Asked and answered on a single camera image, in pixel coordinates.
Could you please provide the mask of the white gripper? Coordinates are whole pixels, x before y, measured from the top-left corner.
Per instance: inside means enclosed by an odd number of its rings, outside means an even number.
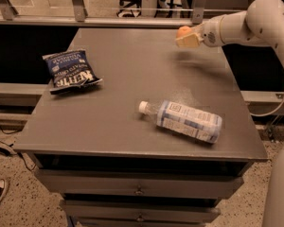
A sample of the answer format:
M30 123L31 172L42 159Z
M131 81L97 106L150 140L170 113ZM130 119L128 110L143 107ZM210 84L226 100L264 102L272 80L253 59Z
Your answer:
M224 42L221 37L222 19L223 16L216 16L202 24L193 26L191 28L193 33L176 36L176 44L179 47L196 48L204 41L204 44L209 47L223 46Z

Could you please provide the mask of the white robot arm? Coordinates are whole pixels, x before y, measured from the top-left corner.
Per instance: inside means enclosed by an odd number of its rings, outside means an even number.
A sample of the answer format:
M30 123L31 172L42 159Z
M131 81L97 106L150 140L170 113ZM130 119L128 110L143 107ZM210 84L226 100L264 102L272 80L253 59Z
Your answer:
M284 2L255 0L247 10L213 17L197 26L181 26L179 47L227 44L270 46L284 68Z

